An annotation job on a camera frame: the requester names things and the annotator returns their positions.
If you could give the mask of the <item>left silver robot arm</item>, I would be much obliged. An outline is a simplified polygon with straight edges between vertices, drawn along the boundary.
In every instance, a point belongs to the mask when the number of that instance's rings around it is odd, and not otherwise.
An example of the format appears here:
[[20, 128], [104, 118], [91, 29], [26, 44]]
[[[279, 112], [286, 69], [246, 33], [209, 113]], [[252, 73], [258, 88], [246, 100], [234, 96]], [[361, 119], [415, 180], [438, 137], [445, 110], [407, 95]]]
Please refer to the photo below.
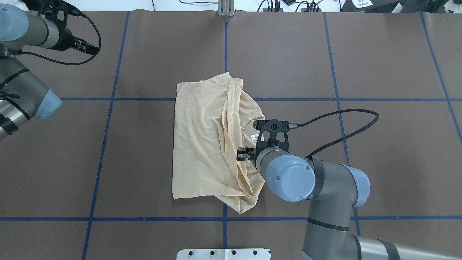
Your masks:
[[94, 59], [101, 50], [98, 46], [74, 36], [67, 26], [68, 16], [83, 17], [96, 29], [94, 22], [81, 10], [64, 0], [25, 0], [27, 10], [1, 4], [1, 60], [0, 60], [0, 138], [18, 132], [31, 120], [44, 121], [62, 106], [62, 100], [30, 71], [18, 56], [31, 55], [47, 61], [54, 59], [23, 47], [39, 47], [54, 51], [75, 49]]

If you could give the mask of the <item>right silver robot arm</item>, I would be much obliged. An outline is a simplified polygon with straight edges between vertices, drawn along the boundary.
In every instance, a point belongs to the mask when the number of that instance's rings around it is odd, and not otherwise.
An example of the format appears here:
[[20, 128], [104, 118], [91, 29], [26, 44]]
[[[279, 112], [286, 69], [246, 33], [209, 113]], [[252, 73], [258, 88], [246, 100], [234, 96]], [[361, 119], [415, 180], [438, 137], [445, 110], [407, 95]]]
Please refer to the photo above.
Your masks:
[[368, 176], [344, 164], [289, 154], [279, 147], [256, 153], [239, 148], [236, 159], [253, 162], [271, 191], [289, 202], [309, 200], [302, 260], [457, 260], [459, 257], [370, 239], [349, 232], [353, 209], [371, 192]]

